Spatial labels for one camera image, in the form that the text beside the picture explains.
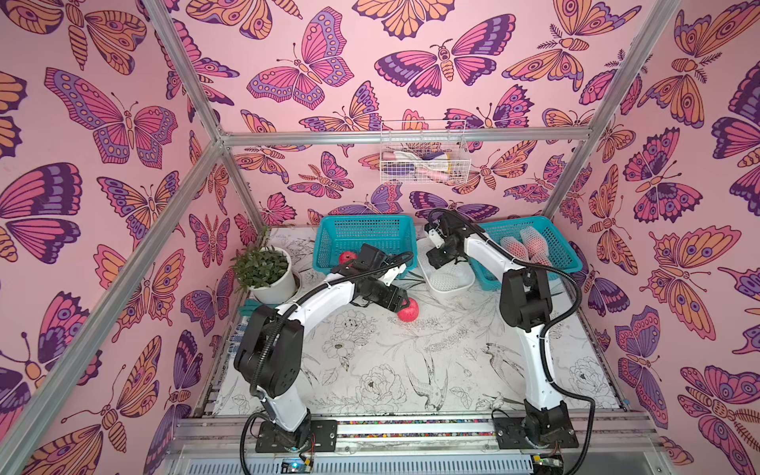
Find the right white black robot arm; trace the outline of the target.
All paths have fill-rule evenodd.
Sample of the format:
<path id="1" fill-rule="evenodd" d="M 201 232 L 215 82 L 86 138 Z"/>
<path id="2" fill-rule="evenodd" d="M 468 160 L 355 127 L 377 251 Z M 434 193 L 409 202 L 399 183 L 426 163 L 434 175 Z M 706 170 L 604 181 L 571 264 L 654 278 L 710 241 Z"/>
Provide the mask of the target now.
<path id="1" fill-rule="evenodd" d="M 482 227 L 461 213 L 435 208 L 427 215 L 425 231 L 433 242 L 433 250 L 427 253 L 427 260 L 433 267 L 441 268 L 451 261 L 467 258 L 479 262 L 501 283 L 499 312 L 507 326 L 519 331 L 526 360 L 524 433 L 530 444 L 534 447 L 557 447 L 562 439 L 571 439 L 574 429 L 564 401 L 566 397 L 589 405 L 580 454 L 572 466 L 564 468 L 566 474 L 577 474 L 591 445 L 596 401 L 557 383 L 550 362 L 547 336 L 550 329 L 576 314 L 581 305 L 581 297 L 577 295 L 564 313 L 552 318 L 553 301 L 548 275 L 557 274 L 579 293 L 577 282 L 559 268 L 530 262 L 509 253 Z"/>

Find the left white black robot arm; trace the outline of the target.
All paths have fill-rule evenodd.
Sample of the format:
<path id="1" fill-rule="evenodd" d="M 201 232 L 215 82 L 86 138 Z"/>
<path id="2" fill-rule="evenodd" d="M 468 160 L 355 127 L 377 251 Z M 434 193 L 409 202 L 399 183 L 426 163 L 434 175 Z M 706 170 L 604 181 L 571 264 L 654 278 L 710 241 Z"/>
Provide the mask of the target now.
<path id="1" fill-rule="evenodd" d="M 355 300 L 392 313 L 409 308 L 407 291 L 394 280 L 414 257 L 411 251 L 388 255 L 365 243 L 358 257 L 335 266 L 303 296 L 278 307 L 261 304 L 253 311 L 234 357 L 235 370 L 263 407 L 247 419 L 248 427 L 264 421 L 275 442 L 287 450 L 301 452 L 312 446 L 312 414 L 296 387 L 306 336 Z"/>

